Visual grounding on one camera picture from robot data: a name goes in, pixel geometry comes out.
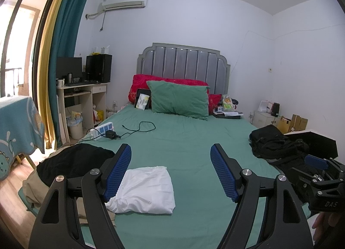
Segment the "person's hand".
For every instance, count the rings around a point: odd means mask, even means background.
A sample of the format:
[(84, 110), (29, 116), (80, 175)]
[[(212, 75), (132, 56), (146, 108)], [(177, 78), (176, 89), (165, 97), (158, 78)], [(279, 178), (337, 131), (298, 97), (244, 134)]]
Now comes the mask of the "person's hand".
[(314, 242), (319, 241), (328, 228), (336, 227), (341, 216), (340, 213), (320, 212), (312, 225), (312, 228), (315, 230), (313, 235)]

